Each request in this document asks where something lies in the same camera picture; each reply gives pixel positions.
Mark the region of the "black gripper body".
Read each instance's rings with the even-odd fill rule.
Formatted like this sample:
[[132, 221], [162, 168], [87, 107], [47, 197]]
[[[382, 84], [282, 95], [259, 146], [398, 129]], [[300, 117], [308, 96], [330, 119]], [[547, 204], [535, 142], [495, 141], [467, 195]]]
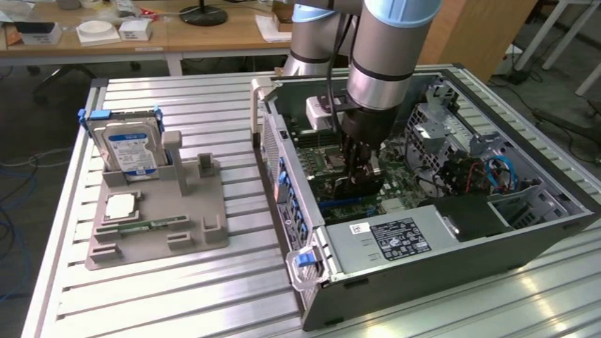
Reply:
[[380, 148], [394, 128], [394, 109], [356, 108], [343, 118], [343, 157], [350, 182], [360, 184], [383, 175]]

